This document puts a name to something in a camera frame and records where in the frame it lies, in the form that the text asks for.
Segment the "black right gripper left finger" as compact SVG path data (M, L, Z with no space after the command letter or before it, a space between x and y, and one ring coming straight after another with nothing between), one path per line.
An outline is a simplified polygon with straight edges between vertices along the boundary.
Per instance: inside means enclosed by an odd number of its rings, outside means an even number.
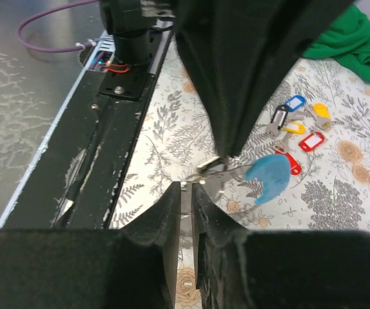
M0 230L0 308L173 308L181 187L121 229Z

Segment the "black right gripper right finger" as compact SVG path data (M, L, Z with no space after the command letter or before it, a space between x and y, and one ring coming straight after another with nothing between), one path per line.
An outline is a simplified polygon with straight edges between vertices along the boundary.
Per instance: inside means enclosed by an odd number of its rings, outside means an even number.
M370 308L370 233L249 230L200 184L191 194L204 308Z

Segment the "red outlined key tag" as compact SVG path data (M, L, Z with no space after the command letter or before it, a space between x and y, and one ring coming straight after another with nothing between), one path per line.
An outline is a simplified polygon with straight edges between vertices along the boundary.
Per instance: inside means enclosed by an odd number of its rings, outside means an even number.
M304 152L314 151L317 147L325 142L326 138L323 133L314 131L298 143L299 148Z

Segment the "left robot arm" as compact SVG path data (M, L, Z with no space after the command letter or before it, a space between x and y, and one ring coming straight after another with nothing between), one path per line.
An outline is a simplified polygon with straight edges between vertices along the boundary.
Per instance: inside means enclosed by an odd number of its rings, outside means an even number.
M150 28L173 24L177 51L208 114L217 154L238 156L263 107L350 1L101 1L117 58L142 64Z

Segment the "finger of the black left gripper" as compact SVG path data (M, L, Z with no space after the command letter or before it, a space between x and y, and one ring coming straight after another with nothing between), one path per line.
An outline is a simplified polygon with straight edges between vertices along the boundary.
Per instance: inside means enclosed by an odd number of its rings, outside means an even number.
M350 1L176 1L179 56L209 116L217 154L238 156L306 48Z

